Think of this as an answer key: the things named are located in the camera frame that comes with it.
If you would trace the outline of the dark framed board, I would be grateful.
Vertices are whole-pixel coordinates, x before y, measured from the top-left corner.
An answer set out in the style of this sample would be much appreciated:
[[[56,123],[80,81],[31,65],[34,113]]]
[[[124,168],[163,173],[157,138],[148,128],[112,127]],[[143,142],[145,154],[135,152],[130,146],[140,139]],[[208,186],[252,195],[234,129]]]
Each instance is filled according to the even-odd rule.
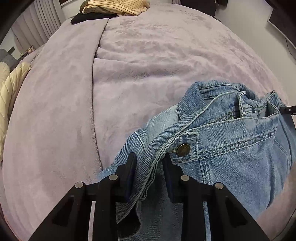
[[[295,48],[295,23],[288,16],[281,13],[279,9],[273,9],[267,21]]]

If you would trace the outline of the beige striped garment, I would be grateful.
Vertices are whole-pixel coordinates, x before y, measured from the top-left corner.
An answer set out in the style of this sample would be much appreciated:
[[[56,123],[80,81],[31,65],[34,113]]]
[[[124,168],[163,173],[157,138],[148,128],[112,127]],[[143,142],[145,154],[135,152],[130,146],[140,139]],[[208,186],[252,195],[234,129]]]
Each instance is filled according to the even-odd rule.
[[[149,8],[150,3],[145,0],[93,0],[83,2],[79,12],[138,16]]]

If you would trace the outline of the dark hanging clothes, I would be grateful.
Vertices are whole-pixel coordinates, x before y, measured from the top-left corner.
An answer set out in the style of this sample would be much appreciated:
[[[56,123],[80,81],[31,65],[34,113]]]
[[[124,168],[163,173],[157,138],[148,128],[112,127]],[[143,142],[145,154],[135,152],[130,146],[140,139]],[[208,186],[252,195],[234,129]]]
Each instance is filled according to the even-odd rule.
[[[228,0],[181,0],[181,5],[215,17],[217,6],[227,7]]]

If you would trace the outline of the grey upholstered headboard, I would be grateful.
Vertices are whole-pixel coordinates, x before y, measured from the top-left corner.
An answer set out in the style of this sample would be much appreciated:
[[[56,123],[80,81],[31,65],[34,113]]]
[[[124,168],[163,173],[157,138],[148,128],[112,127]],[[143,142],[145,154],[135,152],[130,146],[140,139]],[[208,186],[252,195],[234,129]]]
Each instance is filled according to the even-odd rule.
[[[17,59],[4,49],[0,49],[0,61],[6,63],[10,70],[14,69],[18,65]]]

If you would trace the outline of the lilac plush blanket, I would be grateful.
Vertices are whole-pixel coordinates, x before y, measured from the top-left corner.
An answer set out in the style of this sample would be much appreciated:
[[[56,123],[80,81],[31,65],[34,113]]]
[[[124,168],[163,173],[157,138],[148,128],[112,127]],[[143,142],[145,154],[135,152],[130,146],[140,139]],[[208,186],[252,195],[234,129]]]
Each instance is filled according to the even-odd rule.
[[[94,182],[127,137],[196,81],[288,97],[262,59],[215,18],[176,4],[138,16],[65,21],[16,97],[4,143],[4,216],[28,240],[77,181]]]

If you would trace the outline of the cream quilted pillow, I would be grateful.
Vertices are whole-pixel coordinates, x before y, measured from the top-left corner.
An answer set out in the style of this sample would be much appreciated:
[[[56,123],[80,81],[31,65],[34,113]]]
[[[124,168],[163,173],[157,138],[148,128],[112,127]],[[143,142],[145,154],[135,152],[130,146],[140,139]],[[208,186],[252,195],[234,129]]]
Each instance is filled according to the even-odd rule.
[[[3,160],[4,143],[15,101],[31,68],[32,66],[29,63],[23,62],[10,71],[8,64],[1,62],[1,161]]]

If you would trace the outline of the black folded garment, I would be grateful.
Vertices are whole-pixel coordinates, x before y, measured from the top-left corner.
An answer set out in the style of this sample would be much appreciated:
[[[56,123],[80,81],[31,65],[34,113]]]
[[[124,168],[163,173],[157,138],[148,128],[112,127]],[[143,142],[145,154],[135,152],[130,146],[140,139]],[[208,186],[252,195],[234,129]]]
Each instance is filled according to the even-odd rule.
[[[71,24],[77,24],[88,20],[100,20],[100,19],[111,19],[116,17],[117,14],[101,14],[101,13],[78,13],[70,21]]]

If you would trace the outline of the blue denim jacket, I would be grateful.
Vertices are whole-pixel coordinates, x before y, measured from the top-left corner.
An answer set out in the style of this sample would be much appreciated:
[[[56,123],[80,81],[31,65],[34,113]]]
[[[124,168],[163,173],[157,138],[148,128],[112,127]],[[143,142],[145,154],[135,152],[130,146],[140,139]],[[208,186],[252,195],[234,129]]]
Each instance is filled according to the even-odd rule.
[[[281,192],[295,162],[295,125],[275,91],[195,82],[178,104],[132,133],[99,178],[137,156],[132,196],[116,206],[119,240],[179,240],[183,207],[169,201],[161,159],[200,183],[221,182],[253,218]]]

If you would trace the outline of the grey curtain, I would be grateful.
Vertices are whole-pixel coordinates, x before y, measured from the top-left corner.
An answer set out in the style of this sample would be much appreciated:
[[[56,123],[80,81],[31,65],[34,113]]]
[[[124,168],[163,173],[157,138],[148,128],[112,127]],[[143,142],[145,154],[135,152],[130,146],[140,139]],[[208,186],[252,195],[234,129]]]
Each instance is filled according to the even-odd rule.
[[[30,47],[38,49],[45,44],[65,21],[57,0],[33,1],[11,27],[17,49],[23,53]]]

